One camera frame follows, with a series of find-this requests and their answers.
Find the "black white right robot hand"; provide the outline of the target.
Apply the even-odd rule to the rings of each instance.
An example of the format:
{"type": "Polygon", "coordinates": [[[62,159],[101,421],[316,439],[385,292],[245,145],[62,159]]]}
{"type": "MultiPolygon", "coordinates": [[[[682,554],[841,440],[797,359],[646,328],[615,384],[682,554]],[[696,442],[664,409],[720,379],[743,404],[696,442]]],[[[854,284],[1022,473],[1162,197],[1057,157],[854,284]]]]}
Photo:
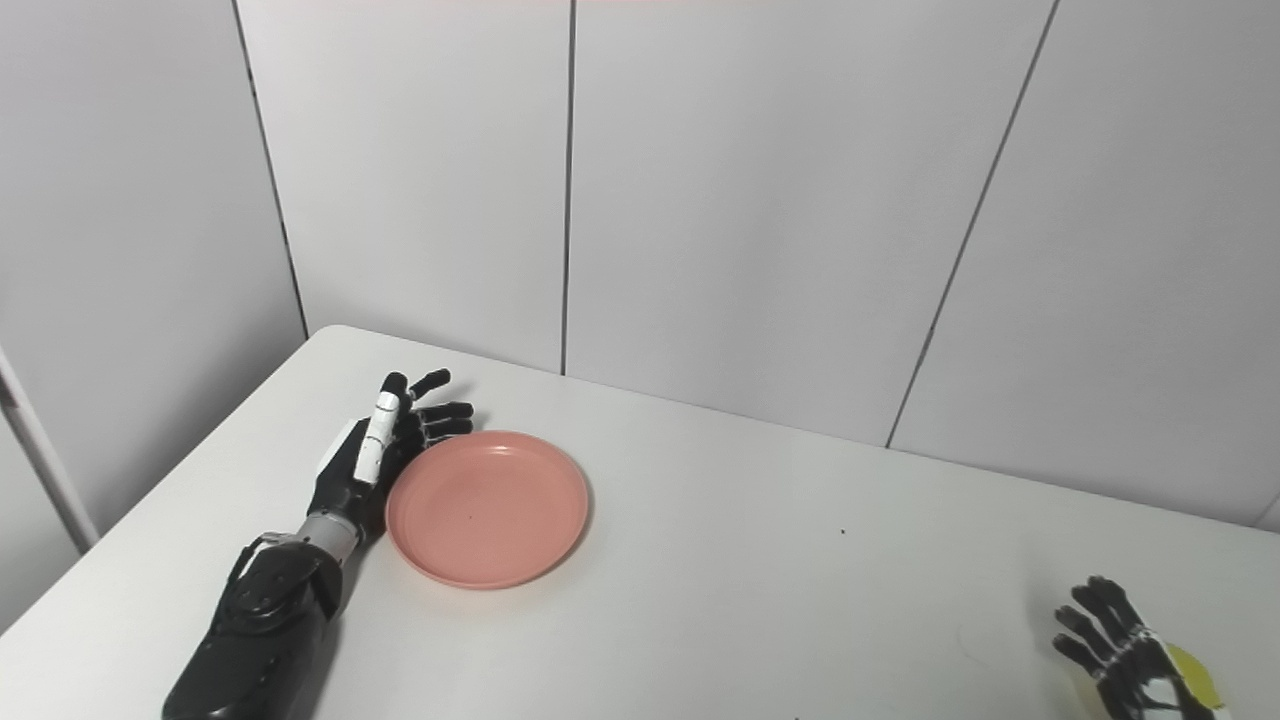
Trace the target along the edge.
{"type": "Polygon", "coordinates": [[[1093,682],[1111,719],[1230,719],[1210,670],[1166,642],[1116,582],[1093,575],[1055,610],[1052,647],[1093,682]]]}

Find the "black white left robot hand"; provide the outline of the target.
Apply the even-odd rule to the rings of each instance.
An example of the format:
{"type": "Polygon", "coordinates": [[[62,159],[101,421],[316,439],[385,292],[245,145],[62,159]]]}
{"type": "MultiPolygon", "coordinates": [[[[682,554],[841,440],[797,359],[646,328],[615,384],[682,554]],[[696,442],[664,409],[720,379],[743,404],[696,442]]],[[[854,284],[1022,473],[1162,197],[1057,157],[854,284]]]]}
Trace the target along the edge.
{"type": "Polygon", "coordinates": [[[402,373],[388,374],[374,410],[349,427],[320,469],[307,516],[339,519],[355,530],[358,547],[376,539],[385,530],[388,496],[401,473],[426,450],[474,429],[468,402],[419,405],[449,382],[445,368],[415,383],[402,373]]]}

